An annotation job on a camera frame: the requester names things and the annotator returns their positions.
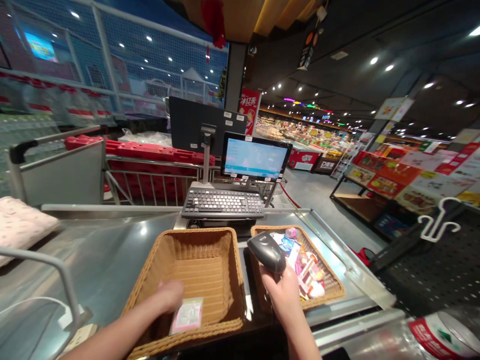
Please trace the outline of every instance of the checkout counter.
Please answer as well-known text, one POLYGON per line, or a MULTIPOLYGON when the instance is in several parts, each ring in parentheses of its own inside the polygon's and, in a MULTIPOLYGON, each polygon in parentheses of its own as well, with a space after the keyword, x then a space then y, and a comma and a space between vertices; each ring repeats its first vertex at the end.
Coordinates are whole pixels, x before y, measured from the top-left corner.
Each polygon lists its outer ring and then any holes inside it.
MULTIPOLYGON (((55 140, 71 135, 59 134, 55 140)), ((180 206, 101 205, 104 154, 105 141, 101 141, 41 160, 33 166, 11 168, 13 176, 23 178, 24 193, 33 201, 29 205, 42 204, 42 211, 60 220, 59 229, 31 250, 54 256, 69 269, 78 302, 91 314, 88 322, 81 326, 105 327, 117 319, 157 236, 166 230, 189 226, 189 221, 181 217, 180 206), (68 176, 52 180, 52 176, 65 172, 67 164, 71 169, 68 176), (45 169, 49 173, 42 179, 41 172, 45 169), (38 187, 38 183, 47 178, 51 182, 48 188, 38 187)), ((378 329, 405 319, 402 310, 393 308, 396 298, 332 231, 321 214, 309 208, 266 208, 265 217, 258 219, 256 225, 302 227, 343 283, 344 298, 305 313, 323 355, 343 347, 351 359, 366 359, 366 354, 379 345, 378 340, 368 341, 370 334, 372 339, 378 339, 378 329)), ((225 337, 253 334, 277 322, 274 314, 260 310, 247 248, 250 228, 240 222, 232 227, 238 238, 247 322, 242 329, 225 337)), ((16 259, 0 268, 0 309, 31 297, 66 300, 59 273, 53 267, 16 259)), ((28 301, 13 308, 2 319, 0 358, 47 359, 69 335, 57 324, 62 313, 56 303, 44 301, 28 301)), ((212 340, 200 341, 196 346, 208 341, 212 340)))

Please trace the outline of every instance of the red rope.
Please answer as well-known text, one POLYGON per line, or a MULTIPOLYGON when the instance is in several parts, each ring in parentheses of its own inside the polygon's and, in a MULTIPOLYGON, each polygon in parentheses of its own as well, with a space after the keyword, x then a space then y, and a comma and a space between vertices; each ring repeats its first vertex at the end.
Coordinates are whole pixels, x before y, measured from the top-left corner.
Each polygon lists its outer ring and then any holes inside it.
POLYGON ((287 190, 285 190, 284 186, 282 185, 281 182, 279 182, 283 192, 285 193, 286 197, 290 199, 290 201, 293 203, 293 205, 295 205, 297 208, 300 209, 300 206, 290 197, 289 193, 287 192, 287 190))

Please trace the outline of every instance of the empty wicker basket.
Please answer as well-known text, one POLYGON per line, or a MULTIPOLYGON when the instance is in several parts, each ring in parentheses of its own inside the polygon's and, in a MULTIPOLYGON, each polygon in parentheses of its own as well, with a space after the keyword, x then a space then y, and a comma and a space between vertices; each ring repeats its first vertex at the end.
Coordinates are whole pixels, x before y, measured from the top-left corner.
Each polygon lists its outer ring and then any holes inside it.
POLYGON ((128 359, 150 357, 243 326, 244 279, 234 229, 169 230, 160 234, 123 314, 152 295, 160 280, 182 281, 184 299, 203 297, 201 327, 169 336, 173 315, 162 315, 143 334, 128 359))
MULTIPOLYGON (((318 258, 317 266, 325 272, 325 277, 323 281, 325 282, 325 296, 302 301, 301 307, 303 310, 311 309, 322 304, 326 304, 333 300, 338 300, 345 297, 345 288, 342 282, 339 280, 337 275, 333 272, 332 268, 325 261, 324 257, 320 251, 315 247, 313 242, 308 237, 307 233, 300 227, 295 225, 284 225, 284 226, 253 226, 251 228, 251 235, 256 236, 262 232, 277 232, 284 233, 286 229, 295 228, 297 229, 297 241, 302 243, 307 252, 314 253, 318 258)), ((258 292, 258 300, 260 302, 260 308, 264 312, 271 313, 272 306, 270 304, 270 299, 267 296, 267 291, 262 283, 260 276, 260 263, 256 259, 252 259, 253 274, 255 276, 255 284, 258 292)))

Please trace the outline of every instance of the keyboard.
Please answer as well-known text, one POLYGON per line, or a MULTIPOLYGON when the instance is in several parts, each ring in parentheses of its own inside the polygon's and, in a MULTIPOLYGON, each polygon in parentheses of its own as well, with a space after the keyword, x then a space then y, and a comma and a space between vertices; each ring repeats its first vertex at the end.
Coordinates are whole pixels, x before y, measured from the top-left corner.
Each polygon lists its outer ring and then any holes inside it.
POLYGON ((258 192, 191 187, 181 216, 186 219, 261 219, 264 204, 258 192))

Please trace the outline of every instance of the floor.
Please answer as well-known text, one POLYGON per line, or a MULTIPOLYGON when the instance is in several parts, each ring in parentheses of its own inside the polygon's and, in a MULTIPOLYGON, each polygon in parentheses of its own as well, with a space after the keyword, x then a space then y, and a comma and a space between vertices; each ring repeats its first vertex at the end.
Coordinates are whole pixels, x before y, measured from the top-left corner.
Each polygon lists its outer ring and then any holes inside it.
MULTIPOLYGON (((387 246, 377 234, 330 199, 330 194, 337 185, 335 179, 328 175, 290 168, 286 169, 284 177, 288 181, 284 186, 288 195, 302 208, 315 210, 354 251, 368 248, 378 253, 387 246)), ((360 187, 354 183, 344 182, 338 191, 343 194, 357 194, 360 187)), ((272 203, 275 207, 290 207, 290 202, 284 194, 275 195, 272 203)))

